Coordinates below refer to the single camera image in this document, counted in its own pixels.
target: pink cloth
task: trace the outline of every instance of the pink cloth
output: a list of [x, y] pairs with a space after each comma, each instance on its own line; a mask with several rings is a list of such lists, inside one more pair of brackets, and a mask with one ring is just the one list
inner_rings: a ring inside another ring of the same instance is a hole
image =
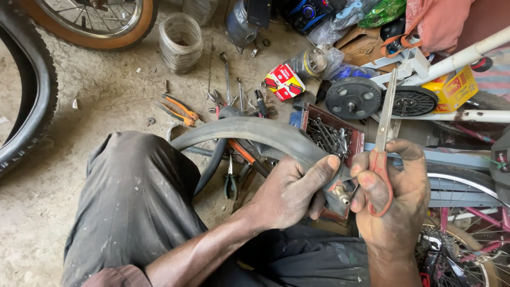
[[406, 34], [417, 26], [417, 33], [423, 41], [422, 51], [452, 51], [457, 45], [457, 38], [461, 35], [472, 2], [474, 0], [407, 0]]

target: hand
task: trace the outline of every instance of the hand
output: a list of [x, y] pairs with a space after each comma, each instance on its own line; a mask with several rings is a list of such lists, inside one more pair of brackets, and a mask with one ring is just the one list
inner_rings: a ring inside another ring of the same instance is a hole
[[340, 159], [328, 155], [308, 172], [290, 156], [284, 156], [273, 168], [248, 205], [256, 206], [255, 218], [266, 229], [287, 228], [301, 220], [310, 207], [312, 219], [319, 218], [324, 207], [324, 194], [316, 191], [331, 181]]
[[382, 210], [389, 196], [381, 177], [367, 170], [370, 152], [356, 154], [352, 160], [350, 175], [358, 177], [360, 187], [350, 208], [357, 213], [356, 223], [369, 254], [375, 252], [373, 255], [386, 258], [409, 257], [414, 254], [430, 201], [425, 154], [419, 145], [404, 139], [389, 141], [386, 151], [399, 154], [404, 166], [400, 172], [388, 162], [388, 177], [394, 195], [390, 208], [380, 218], [368, 212], [366, 199], [370, 199], [375, 210]]

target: green plastic bag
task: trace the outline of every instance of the green plastic bag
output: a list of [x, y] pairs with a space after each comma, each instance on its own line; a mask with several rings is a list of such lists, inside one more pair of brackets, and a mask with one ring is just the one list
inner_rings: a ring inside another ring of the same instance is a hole
[[361, 28], [375, 28], [395, 20], [405, 13], [407, 0], [382, 0], [358, 22]]

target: man's right hand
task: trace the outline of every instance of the man's right hand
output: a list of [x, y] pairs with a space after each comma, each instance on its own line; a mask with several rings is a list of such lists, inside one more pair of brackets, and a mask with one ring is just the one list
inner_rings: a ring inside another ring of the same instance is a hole
[[419, 145], [404, 139], [388, 142], [386, 151], [399, 154], [404, 167], [400, 172], [390, 163], [387, 166], [394, 194], [390, 208], [380, 218], [368, 211], [366, 199], [376, 210], [382, 210], [389, 200], [381, 177], [368, 170], [370, 152], [356, 154], [353, 158], [350, 173], [358, 178], [360, 187], [350, 208], [357, 213], [356, 223], [369, 255], [389, 261], [414, 259], [415, 244], [430, 201], [425, 154]]

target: pliers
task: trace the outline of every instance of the pliers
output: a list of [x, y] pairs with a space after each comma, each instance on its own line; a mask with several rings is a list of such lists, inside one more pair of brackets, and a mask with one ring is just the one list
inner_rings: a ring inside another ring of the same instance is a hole
[[198, 118], [198, 114], [196, 112], [190, 111], [188, 108], [186, 108], [186, 105], [183, 102], [181, 102], [178, 99], [171, 97], [165, 93], [162, 94], [161, 97], [163, 97], [167, 101], [180, 107], [184, 111], [184, 113], [186, 113], [186, 115], [188, 115], [190, 118], [187, 118], [185, 116], [182, 116], [182, 115], [172, 111], [169, 107], [167, 107], [165, 104], [163, 104], [161, 102], [156, 102], [156, 105], [158, 107], [160, 107], [162, 110], [164, 110], [167, 114], [175, 117], [176, 119], [178, 119], [181, 122], [184, 122], [184, 124], [186, 126], [199, 126], [199, 125], [203, 124], [203, 122]]
[[211, 101], [213, 101], [216, 104], [216, 118], [218, 118], [220, 113], [220, 106], [226, 106], [226, 103], [218, 96], [218, 92], [216, 89], [213, 89], [213, 94], [207, 93], [209, 97], [211, 97]]
[[230, 198], [230, 190], [234, 192], [234, 198], [233, 200], [237, 200], [237, 184], [236, 184], [236, 176], [233, 174], [232, 169], [232, 154], [230, 154], [229, 160], [228, 160], [228, 174], [225, 175], [225, 198]]

